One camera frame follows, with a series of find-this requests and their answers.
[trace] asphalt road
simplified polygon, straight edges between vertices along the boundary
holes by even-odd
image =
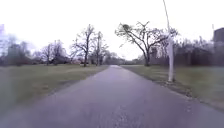
[[[224,128],[224,114],[111,66],[16,108],[0,128]]]

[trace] street light pole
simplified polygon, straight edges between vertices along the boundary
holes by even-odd
[[[165,12],[166,12],[166,19],[167,19],[167,29],[168,29],[168,54],[169,54],[169,78],[168,81],[172,82],[173,81],[173,40],[171,40],[170,37],[170,23],[169,23],[169,18],[168,18],[168,13],[167,13],[167,9],[166,9],[166,3],[165,0],[163,0],[163,4],[164,4],[164,8],[165,8]]]

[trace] grass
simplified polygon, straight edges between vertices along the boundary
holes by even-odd
[[[223,67],[177,67],[175,68],[175,82],[172,84],[167,84],[168,69],[165,67],[140,65],[123,67],[174,91],[196,97],[224,110]]]
[[[79,65],[0,67],[0,114],[105,69]]]

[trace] sky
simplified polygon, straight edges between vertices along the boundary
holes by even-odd
[[[166,0],[170,26],[182,37],[212,39],[214,28],[224,27],[221,0]],[[0,0],[0,24],[39,50],[60,39],[66,49],[88,24],[104,35],[109,50],[125,59],[141,55],[135,46],[114,34],[120,23],[150,21],[152,28],[167,28],[163,0]]]

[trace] leafless tree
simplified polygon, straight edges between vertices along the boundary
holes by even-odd
[[[78,35],[77,39],[74,41],[72,47],[76,48],[79,51],[84,52],[84,67],[87,65],[88,54],[90,52],[90,47],[94,41],[94,27],[88,25],[81,34]]]
[[[168,34],[165,34],[163,30],[148,27],[149,22],[142,24],[138,22],[135,26],[128,24],[120,24],[115,34],[120,37],[126,38],[127,42],[136,44],[138,48],[143,52],[145,59],[145,66],[150,65],[151,48],[160,45],[160,43],[168,39]]]
[[[42,49],[42,54],[43,54],[44,59],[47,62],[47,66],[50,63],[50,59],[52,58],[52,53],[53,53],[53,44],[51,44],[51,43]]]
[[[58,63],[63,61],[62,59],[65,55],[65,49],[62,47],[62,42],[60,40],[55,41],[55,43],[53,44],[52,55],[54,65],[57,65]]]
[[[101,32],[97,33],[95,54],[96,54],[96,65],[100,65],[100,58],[103,56],[103,52],[108,48],[106,44],[103,45],[103,34]]]

